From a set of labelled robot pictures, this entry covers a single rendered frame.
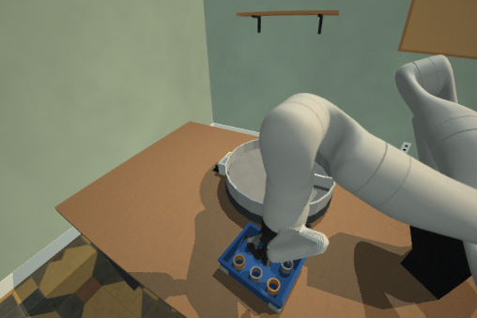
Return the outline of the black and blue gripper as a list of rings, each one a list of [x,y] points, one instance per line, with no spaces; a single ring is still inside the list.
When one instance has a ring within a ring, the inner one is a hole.
[[[273,232],[263,221],[262,217],[262,228],[259,231],[258,235],[256,236],[251,236],[251,235],[245,235],[246,238],[246,243],[247,243],[247,249],[250,251],[250,253],[253,255],[253,257],[256,260],[261,260],[263,261],[263,265],[266,265],[267,267],[270,267],[270,260],[268,259],[267,255],[267,247],[268,243],[277,235],[278,233]],[[259,242],[263,243],[263,247],[259,248]]]

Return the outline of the blue crate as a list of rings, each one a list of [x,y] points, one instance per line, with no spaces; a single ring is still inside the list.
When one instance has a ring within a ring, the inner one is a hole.
[[[255,260],[253,255],[247,249],[245,238],[245,235],[258,235],[260,230],[259,227],[249,222],[218,259],[218,262],[220,263],[219,267],[224,273],[227,275],[229,274],[253,294],[266,302],[271,309],[280,312],[303,267],[304,258],[293,260],[293,268],[289,274],[282,272],[281,263],[271,263],[270,267],[266,267],[263,265],[262,260]],[[245,257],[245,266],[241,270],[234,268],[233,258],[236,254],[242,254]],[[253,266],[259,266],[262,269],[262,279],[258,283],[253,283],[250,279],[250,270]],[[281,284],[277,295],[270,295],[267,291],[267,283],[270,278],[277,279]]]

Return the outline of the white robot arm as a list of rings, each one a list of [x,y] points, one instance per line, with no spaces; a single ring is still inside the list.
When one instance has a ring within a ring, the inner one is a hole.
[[[463,240],[477,288],[477,113],[458,104],[444,55],[405,64],[395,82],[414,114],[419,160],[313,94],[293,95],[265,116],[259,132],[267,174],[262,217],[278,233],[268,243],[268,258],[298,260],[329,245],[324,234],[305,227],[318,151],[333,181],[377,211]]]

